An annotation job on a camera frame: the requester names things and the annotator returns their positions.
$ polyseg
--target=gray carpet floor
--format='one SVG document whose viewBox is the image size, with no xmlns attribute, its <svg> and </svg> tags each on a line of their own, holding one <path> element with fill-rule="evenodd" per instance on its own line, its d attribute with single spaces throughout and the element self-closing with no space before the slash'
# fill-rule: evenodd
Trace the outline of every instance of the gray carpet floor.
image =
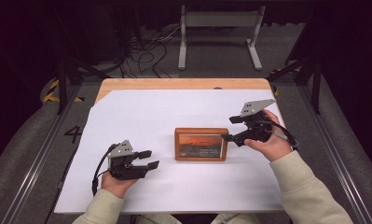
<svg viewBox="0 0 372 224">
<path fill-rule="evenodd" d="M 188 51 L 186 70 L 177 69 L 179 42 L 173 40 L 165 44 L 167 54 L 157 64 L 161 77 L 267 77 L 272 69 L 282 68 L 283 62 L 294 46 L 301 32 L 302 25 L 287 25 L 262 27 L 257 39 L 256 49 L 263 65 L 262 71 L 255 71 L 249 52 L 245 46 L 247 29 L 237 28 L 229 34 L 218 33 L 215 30 L 195 30 L 189 32 L 187 39 Z M 165 48 L 157 46 L 151 51 L 154 60 L 149 63 L 136 63 L 128 60 L 122 67 L 124 77 L 157 77 L 152 71 L 152 65 L 164 54 Z M 135 52 L 134 59 L 148 61 L 151 54 Z M 111 72 L 112 77 L 122 77 L 121 70 Z M 281 109 L 287 128 L 297 137 L 300 143 L 299 153 L 310 165 L 314 173 L 323 180 L 331 190 L 334 198 L 348 211 L 354 223 L 372 223 L 363 220 L 354 210 L 350 195 L 343 188 L 338 178 L 338 171 L 327 153 L 327 144 L 315 123 L 315 115 L 310 112 L 309 102 L 302 96 L 307 87 L 298 87 L 292 81 L 292 76 L 286 76 L 272 83 L 279 90 L 277 102 Z M 96 77 L 86 77 L 85 82 L 77 88 L 77 96 L 84 97 L 82 103 L 71 103 L 62 125 L 52 142 L 49 155 L 45 160 L 34 186 L 15 223 L 44 223 L 51 206 L 55 203 L 62 174 L 66 164 L 71 159 L 80 140 L 79 136 L 73 143 L 73 136 L 64 135 L 75 127 L 82 132 L 99 91 L 100 81 Z M 6 215 L 14 197 L 28 173 L 34 159 L 44 144 L 51 124 L 57 118 L 58 103 L 45 102 L 43 107 L 32 115 L 8 144 L 0 158 L 0 222 Z M 322 92 L 319 116 L 324 121 L 340 157 L 351 174 L 353 184 L 359 190 L 365 207 L 372 216 L 372 164 L 357 141 L 348 122 L 344 118 L 331 91 L 325 81 L 322 81 Z M 284 212 L 259 214 L 263 223 L 288 223 Z M 48 223 L 72 223 L 77 215 L 50 214 Z M 129 223 L 129 216 L 120 216 L 118 223 Z"/>
</svg>

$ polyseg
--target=table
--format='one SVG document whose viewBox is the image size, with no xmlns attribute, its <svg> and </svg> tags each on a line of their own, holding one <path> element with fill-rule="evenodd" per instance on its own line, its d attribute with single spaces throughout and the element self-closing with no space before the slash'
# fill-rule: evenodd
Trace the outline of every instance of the table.
<svg viewBox="0 0 372 224">
<path fill-rule="evenodd" d="M 263 78 L 105 80 L 55 212 L 85 211 L 92 199 L 90 181 L 94 170 L 107 147 L 125 140 L 119 136 L 129 137 L 135 151 L 153 151 L 151 158 L 133 164 L 160 161 L 157 170 L 129 189 L 123 214 L 282 210 L 279 186 L 269 161 L 248 147 L 229 143 L 224 162 L 174 159 L 174 127 L 227 126 L 231 133 L 244 131 L 244 125 L 233 125 L 228 118 L 239 113 L 245 93 L 245 98 L 252 101 L 273 98 Z M 277 114 L 282 124 L 277 105 L 267 109 Z"/>
</svg>

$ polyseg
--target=cream sweater sleeve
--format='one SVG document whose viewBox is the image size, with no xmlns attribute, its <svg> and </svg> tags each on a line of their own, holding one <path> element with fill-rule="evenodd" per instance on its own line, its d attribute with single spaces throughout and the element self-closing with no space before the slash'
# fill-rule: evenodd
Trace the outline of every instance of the cream sweater sleeve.
<svg viewBox="0 0 372 224">
<path fill-rule="evenodd" d="M 294 223 L 352 223 L 345 209 L 334 200 L 297 151 L 270 166 L 279 182 L 282 206 Z"/>
<path fill-rule="evenodd" d="M 84 215 L 73 223 L 117 223 L 124 201 L 105 189 L 99 189 Z"/>
</svg>

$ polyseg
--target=white paper sheet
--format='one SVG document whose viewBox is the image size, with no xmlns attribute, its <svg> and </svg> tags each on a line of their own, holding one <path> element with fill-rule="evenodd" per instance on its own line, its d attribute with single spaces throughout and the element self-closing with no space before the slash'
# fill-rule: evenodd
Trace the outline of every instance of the white paper sheet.
<svg viewBox="0 0 372 224">
<path fill-rule="evenodd" d="M 129 139 L 135 151 L 152 150 L 160 161 L 125 196 L 122 213 L 250 212 L 282 210 L 280 190 L 269 161 L 248 147 L 228 143 L 224 162 L 174 159 L 177 127 L 228 128 L 249 101 L 272 99 L 269 90 L 111 91 L 89 115 L 78 151 L 66 177 L 56 213 L 84 213 L 92 200 L 91 181 L 104 152 Z M 267 107 L 278 115 L 276 104 Z M 107 168 L 107 160 L 101 171 Z"/>
</svg>

